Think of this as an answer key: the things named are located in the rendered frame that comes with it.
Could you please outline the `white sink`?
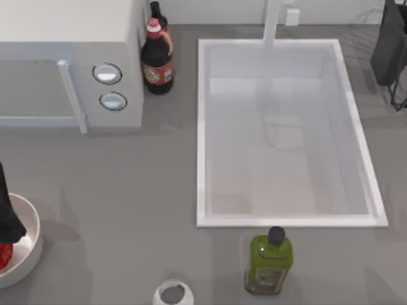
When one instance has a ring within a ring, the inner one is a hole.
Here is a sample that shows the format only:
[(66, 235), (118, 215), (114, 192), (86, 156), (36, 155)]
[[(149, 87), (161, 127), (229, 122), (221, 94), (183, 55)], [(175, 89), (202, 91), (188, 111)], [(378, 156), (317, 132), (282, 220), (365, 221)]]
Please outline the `white sink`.
[(387, 227), (337, 39), (198, 42), (198, 227)]

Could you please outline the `dark bottle with red cap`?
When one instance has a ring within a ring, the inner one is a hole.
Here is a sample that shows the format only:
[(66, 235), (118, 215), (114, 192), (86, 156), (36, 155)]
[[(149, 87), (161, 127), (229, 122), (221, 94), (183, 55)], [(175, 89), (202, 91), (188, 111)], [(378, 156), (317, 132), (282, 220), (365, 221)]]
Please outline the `dark bottle with red cap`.
[(155, 95), (168, 93), (174, 84), (173, 44), (157, 18), (147, 23), (147, 36), (141, 51), (141, 67), (147, 89)]

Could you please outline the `small microwave knob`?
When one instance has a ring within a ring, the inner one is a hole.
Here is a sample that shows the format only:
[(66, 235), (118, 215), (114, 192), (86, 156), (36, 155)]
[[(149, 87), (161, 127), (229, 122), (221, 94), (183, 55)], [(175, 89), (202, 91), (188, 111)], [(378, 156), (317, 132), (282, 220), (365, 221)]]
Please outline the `small microwave knob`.
[(111, 91), (99, 97), (99, 104), (108, 111), (122, 111), (128, 102), (124, 95)]

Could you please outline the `large microwave knob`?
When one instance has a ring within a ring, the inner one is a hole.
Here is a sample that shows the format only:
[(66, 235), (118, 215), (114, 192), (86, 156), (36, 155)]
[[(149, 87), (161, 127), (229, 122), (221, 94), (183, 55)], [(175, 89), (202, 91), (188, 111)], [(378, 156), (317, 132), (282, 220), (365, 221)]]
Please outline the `large microwave knob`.
[(118, 66), (105, 62), (93, 66), (92, 76), (99, 83), (114, 85), (121, 81), (123, 74)]

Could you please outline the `green bottle with black cap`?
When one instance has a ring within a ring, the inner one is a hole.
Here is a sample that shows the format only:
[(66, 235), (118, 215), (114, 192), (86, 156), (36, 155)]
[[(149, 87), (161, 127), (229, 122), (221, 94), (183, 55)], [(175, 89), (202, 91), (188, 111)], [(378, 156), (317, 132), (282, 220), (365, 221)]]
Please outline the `green bottle with black cap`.
[(293, 265), (293, 244), (280, 226), (251, 239), (244, 274), (246, 291), (257, 295), (278, 295)]

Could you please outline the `white plant pot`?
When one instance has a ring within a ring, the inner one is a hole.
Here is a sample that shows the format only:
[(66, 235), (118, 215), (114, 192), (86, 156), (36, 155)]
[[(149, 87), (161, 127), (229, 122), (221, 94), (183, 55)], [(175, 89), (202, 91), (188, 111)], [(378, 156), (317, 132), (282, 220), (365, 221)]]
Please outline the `white plant pot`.
[(152, 305), (195, 305), (190, 287), (181, 280), (168, 279), (155, 290)]

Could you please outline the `tall white tap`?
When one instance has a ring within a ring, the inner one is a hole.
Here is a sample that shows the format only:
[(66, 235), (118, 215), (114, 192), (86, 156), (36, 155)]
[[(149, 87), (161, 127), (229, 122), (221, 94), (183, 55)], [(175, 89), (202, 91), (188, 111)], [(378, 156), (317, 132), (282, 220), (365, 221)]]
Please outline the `tall white tap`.
[(263, 44), (267, 48), (273, 46), (279, 19), (282, 0), (266, 0), (265, 24), (263, 29)]

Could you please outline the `pale microwave oven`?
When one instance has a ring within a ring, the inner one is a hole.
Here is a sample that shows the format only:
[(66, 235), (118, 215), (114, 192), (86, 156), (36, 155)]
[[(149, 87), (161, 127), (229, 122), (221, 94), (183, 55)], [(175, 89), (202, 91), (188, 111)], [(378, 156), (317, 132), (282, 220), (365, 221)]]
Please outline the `pale microwave oven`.
[(139, 128), (146, 0), (0, 0), (0, 127)]

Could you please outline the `white bowl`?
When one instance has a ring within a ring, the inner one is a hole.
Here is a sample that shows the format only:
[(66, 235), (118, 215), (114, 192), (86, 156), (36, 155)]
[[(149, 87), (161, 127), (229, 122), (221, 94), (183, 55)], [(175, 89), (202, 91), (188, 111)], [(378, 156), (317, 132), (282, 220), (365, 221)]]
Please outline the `white bowl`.
[(26, 278), (37, 266), (43, 249), (43, 236), (38, 211), (25, 197), (10, 193), (11, 205), (27, 232), (13, 246), (13, 255), (7, 266), (0, 270), (0, 290)]

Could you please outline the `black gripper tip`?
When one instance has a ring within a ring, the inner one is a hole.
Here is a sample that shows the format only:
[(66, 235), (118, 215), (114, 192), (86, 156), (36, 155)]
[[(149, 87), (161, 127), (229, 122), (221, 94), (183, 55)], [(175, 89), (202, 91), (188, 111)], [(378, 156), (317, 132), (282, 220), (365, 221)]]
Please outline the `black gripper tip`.
[(12, 207), (3, 164), (0, 162), (0, 244), (16, 244), (26, 232)]

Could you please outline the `red fruit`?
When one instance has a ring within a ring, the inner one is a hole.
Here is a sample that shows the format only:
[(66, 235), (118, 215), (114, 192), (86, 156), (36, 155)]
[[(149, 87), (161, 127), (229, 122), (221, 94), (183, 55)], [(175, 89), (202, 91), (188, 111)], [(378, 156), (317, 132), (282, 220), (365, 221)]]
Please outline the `red fruit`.
[(13, 244), (0, 244), (0, 270), (4, 269), (13, 256)]

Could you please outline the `white wall socket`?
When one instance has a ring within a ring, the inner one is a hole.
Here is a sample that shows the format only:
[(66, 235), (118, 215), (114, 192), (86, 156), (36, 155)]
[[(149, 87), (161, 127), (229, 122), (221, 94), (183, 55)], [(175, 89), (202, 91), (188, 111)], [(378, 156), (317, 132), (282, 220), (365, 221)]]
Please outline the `white wall socket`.
[(288, 8), (286, 10), (285, 26), (297, 26), (300, 23), (300, 9)]

